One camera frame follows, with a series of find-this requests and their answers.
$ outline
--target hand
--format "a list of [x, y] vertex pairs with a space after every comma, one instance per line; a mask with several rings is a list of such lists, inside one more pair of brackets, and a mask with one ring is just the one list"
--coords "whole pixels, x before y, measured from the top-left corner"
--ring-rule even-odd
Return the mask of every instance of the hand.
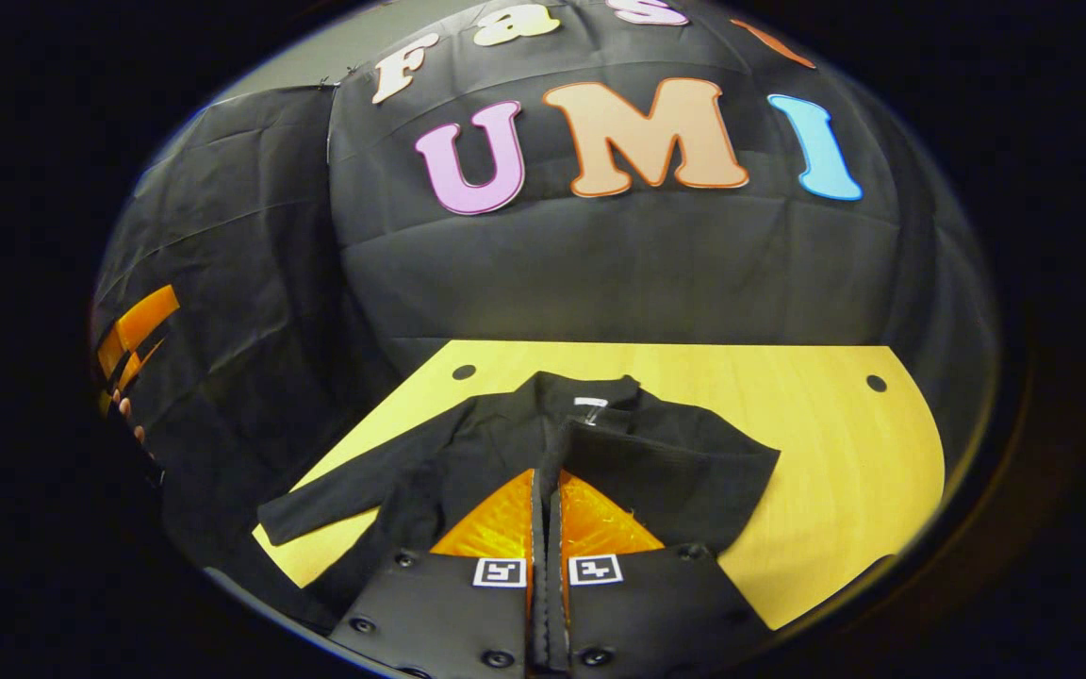
[[[119, 408], [119, 414], [125, 416], [125, 422], [132, 420], [132, 401], [129, 401], [128, 399], [121, 399], [119, 390], [113, 392], [111, 400], [113, 403], [118, 404], [117, 407]], [[135, 426], [135, 428], [132, 428], [132, 436], [137, 438], [138, 443], [146, 443], [146, 429], [143, 429], [142, 426]]]

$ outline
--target blue letter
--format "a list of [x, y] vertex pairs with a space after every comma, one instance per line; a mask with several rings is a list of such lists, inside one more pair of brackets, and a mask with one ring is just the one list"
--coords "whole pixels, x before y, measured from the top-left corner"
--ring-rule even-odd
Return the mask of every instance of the blue letter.
[[770, 95], [768, 102], [785, 113], [798, 135], [803, 158], [807, 160], [806, 172], [798, 176], [798, 184], [816, 197], [835, 198], [837, 201], [861, 199], [861, 186], [848, 175], [841, 147], [828, 125], [828, 121], [832, 120], [828, 111], [785, 95]]

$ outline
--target black jacket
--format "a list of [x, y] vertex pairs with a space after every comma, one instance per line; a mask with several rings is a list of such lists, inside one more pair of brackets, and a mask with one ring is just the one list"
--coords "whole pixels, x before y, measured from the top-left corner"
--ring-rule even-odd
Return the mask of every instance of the black jacket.
[[[577, 404], [603, 399], [604, 408]], [[592, 425], [579, 425], [590, 414]], [[570, 436], [573, 420], [581, 435]], [[696, 405], [665, 403], [631, 377], [538, 373], [508, 394], [471, 397], [258, 508], [273, 544], [380, 506], [375, 523], [310, 590], [340, 613], [396, 546], [428, 550], [528, 468], [591, 482], [665, 544], [732, 544], [779, 452]]]

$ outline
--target yellow table surface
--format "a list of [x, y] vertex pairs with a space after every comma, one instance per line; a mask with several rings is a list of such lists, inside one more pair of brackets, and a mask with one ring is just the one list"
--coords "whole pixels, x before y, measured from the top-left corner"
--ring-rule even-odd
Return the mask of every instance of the yellow table surface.
[[[453, 378], [464, 365], [467, 379]], [[720, 567], [771, 628], [781, 627], [886, 554], [938, 506], [945, 461], [932, 413], [886, 347], [737, 347], [453, 340], [302, 478], [299, 486], [421, 425], [467, 397], [514, 391], [538, 370], [574, 379], [630, 375], [660, 400], [715, 411], [781, 451], [757, 511]], [[867, 385], [879, 375], [885, 391]], [[377, 511], [273, 546], [296, 584], [331, 566]]]

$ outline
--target letter m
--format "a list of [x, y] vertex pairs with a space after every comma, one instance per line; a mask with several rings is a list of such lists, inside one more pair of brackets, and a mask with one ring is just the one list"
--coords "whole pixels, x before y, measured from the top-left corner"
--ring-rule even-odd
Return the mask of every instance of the letter m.
[[615, 166], [614, 146], [643, 180], [660, 186], [673, 146], [682, 150], [677, 180], [698, 189], [735, 189], [748, 184], [736, 162], [719, 112], [723, 90], [716, 83], [673, 77], [656, 86], [645, 116], [602, 83], [572, 83], [548, 90], [543, 103], [564, 111], [581, 175], [572, 181], [578, 197], [611, 197], [631, 188], [631, 176]]

